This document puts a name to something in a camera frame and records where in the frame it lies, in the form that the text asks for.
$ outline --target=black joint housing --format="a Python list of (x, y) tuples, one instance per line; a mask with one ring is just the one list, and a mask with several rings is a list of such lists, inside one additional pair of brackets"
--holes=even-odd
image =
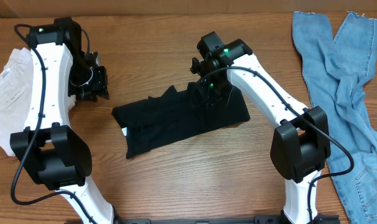
[[(252, 54), (252, 50), (242, 40), (238, 39), (229, 44), (224, 44), (215, 32), (201, 37), (197, 49), (203, 60), (199, 61), (199, 59), (193, 58), (190, 71), (193, 74), (199, 74), (200, 77), (204, 77), (219, 68), (233, 65), (234, 60), (245, 54)], [(198, 83), (197, 86), (198, 88), (195, 91), (198, 99), (196, 101), (206, 101), (208, 105), (214, 105), (219, 101), (227, 104), (232, 88), (227, 79), (226, 71), (212, 75), (212, 77)]]
[[(32, 139), (34, 131), (25, 129), (13, 133), (10, 145), (21, 161)], [(53, 149), (41, 149), (46, 140), (52, 140)], [(91, 154), (88, 145), (67, 126), (52, 125), (40, 129), (36, 142), (27, 155), (24, 168), (36, 184), (44, 184), (49, 190), (60, 187), (85, 184), (85, 177), (91, 174)]]
[[(303, 118), (328, 134), (328, 120), (319, 106), (306, 111)], [(301, 135), (297, 128), (304, 130)], [(287, 180), (299, 183), (315, 170), (324, 168), (325, 160), (331, 155), (330, 142), (308, 127), (301, 118), (282, 122), (274, 130), (270, 156), (277, 171)]]
[(109, 99), (106, 69), (96, 62), (98, 52), (81, 50), (81, 26), (71, 17), (54, 19), (53, 24), (33, 26), (27, 39), (29, 47), (33, 49), (39, 44), (48, 43), (67, 46), (73, 57), (68, 96), (76, 95), (77, 100), (89, 101), (97, 101), (97, 96)]

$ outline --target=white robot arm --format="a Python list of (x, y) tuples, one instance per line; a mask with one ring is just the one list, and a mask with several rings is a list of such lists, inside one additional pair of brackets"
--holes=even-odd
[[(295, 98), (291, 97), (284, 89), (277, 84), (274, 79), (263, 69), (255, 54), (243, 55), (234, 60), (231, 66), (245, 67), (258, 72), (281, 94), (281, 96), (296, 110), (299, 114), (304, 113), (304, 108), (307, 106)], [(293, 120), (296, 118), (291, 111), (286, 110), (286, 106), (281, 103), (281, 100), (274, 94), (269, 86), (265, 84), (259, 77), (254, 77), (252, 74), (244, 70), (227, 70), (227, 77), (229, 82), (238, 87), (242, 93), (248, 96), (257, 108), (267, 118), (270, 126), (274, 129), (281, 125), (282, 120)], [(303, 181), (296, 183), (293, 180), (285, 180), (286, 185), (286, 204), (284, 205), (284, 214), (291, 223), (308, 223), (309, 212), (307, 211), (307, 190), (309, 189), (309, 182), (318, 177), (321, 171), (313, 171), (311, 174), (304, 177)], [(311, 196), (311, 206), (313, 217), (317, 216), (315, 208), (316, 188), (314, 187)]]
[[(298, 102), (282, 89), (263, 69), (255, 54), (242, 40), (224, 44), (212, 32), (201, 38), (197, 49), (204, 58), (201, 62), (193, 58), (190, 69), (192, 73), (201, 76), (197, 95), (209, 99), (207, 101), (211, 106), (215, 102), (226, 103), (231, 91), (231, 87), (226, 84), (228, 81), (250, 98), (274, 129), (271, 159), (285, 178), (286, 184), (286, 204), (277, 221), (292, 224), (309, 223), (309, 182), (321, 175), (325, 159), (330, 155), (330, 146), (326, 139), (320, 138), (301, 123), (298, 116), (303, 116), (328, 133), (327, 116), (319, 107), (309, 110), (305, 104)], [(282, 100), (295, 113), (289, 110)], [(297, 129), (303, 129), (306, 133), (299, 136)], [(316, 184), (313, 185), (310, 195), (313, 220), (320, 218), (315, 208), (315, 188)], [(268, 218), (265, 218), (265, 223), (269, 223)]]
[[(74, 94), (85, 100), (96, 100), (96, 95), (108, 98), (105, 68), (96, 62), (96, 52), (87, 52), (85, 58), (82, 57), (80, 32), (80, 26), (71, 18), (56, 19), (54, 24), (30, 28), (27, 41), (45, 65), (46, 86), (42, 86), (41, 62), (31, 50), (35, 88), (32, 89), (24, 131), (12, 134), (11, 147), (21, 161), (28, 142), (32, 140), (30, 136), (34, 131), (31, 129), (39, 121), (41, 93), (45, 87), (43, 117), (38, 137), (34, 139), (38, 143), (28, 154), (24, 168), (36, 184), (45, 184), (56, 192), (74, 194), (76, 198), (68, 194), (61, 196), (71, 204), (83, 223), (115, 224), (118, 216), (113, 206), (103, 198), (90, 175), (89, 148), (72, 131), (68, 119), (68, 96)], [(40, 150), (50, 142), (54, 149)], [(83, 210), (90, 214), (91, 220)]]

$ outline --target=folded black garment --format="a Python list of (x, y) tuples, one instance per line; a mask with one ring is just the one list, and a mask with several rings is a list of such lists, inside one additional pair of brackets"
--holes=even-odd
[(249, 113), (241, 91), (233, 87), (227, 105), (211, 108), (193, 106), (187, 90), (177, 92), (174, 86), (158, 98), (148, 97), (113, 109), (112, 115), (121, 128), (127, 128), (126, 158), (151, 149), (213, 131), (233, 124), (249, 121)]

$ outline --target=blue jeans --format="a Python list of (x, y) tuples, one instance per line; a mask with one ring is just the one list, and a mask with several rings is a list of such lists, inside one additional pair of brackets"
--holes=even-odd
[[(303, 59), (312, 106), (326, 112), (331, 137), (355, 161), (349, 174), (332, 177), (339, 198), (351, 223), (377, 224), (377, 132), (371, 127), (363, 91), (375, 76), (377, 19), (349, 12), (333, 39), (326, 15), (295, 12), (292, 37)], [(330, 172), (350, 165), (333, 144), (327, 163)]]

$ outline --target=wood grain surface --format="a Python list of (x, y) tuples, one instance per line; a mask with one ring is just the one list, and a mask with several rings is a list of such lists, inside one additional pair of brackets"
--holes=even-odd
[[(346, 13), (328, 16), (336, 33)], [(377, 18), (377, 12), (367, 12), (366, 16)], [(247, 98), (249, 122), (130, 160), (125, 159), (126, 140), (111, 110), (148, 96), (161, 96), (171, 85), (184, 90), (188, 82), (198, 80), (189, 72), (191, 59), (199, 56), (196, 45), (201, 36), (211, 31), (226, 43), (243, 39), (271, 76), (310, 106), (300, 57), (292, 43), (292, 13), (74, 20), (89, 33), (91, 49), (101, 54), (108, 72), (110, 100), (78, 102), (70, 112), (70, 121), (90, 147), (98, 188), (123, 218), (253, 217), (280, 212), (285, 200), (284, 179), (269, 157), (272, 129)], [(17, 23), (40, 25), (53, 20), (0, 19), (0, 73), (12, 49), (26, 47), (14, 33)], [(376, 77), (365, 92), (371, 123), (377, 130), (377, 64)], [(10, 185), (18, 164), (0, 148), (0, 223), (56, 224), (79, 218), (61, 197), (25, 207), (13, 204)], [(23, 171), (17, 185), (19, 199), (29, 200), (48, 192)], [(330, 179), (319, 182), (317, 208), (348, 222)]]

